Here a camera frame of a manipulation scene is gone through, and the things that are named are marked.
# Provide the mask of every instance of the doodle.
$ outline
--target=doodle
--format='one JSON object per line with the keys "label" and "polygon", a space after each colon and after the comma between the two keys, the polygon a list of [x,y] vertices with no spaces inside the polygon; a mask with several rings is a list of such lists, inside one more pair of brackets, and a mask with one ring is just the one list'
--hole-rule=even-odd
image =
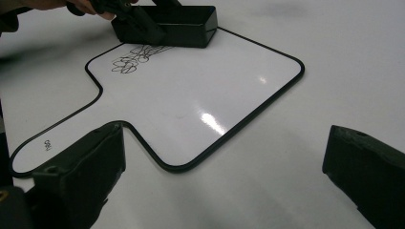
{"label": "doodle", "polygon": [[173,47],[167,46],[150,46],[142,45],[141,47],[131,50],[122,57],[113,60],[114,68],[112,72],[132,73],[137,70],[141,63],[149,61],[149,57],[160,52],[172,49]]}
{"label": "doodle", "polygon": [[44,144],[45,144],[46,151],[50,151],[52,149],[52,145],[51,145],[51,142],[49,140],[46,140],[44,142]]}

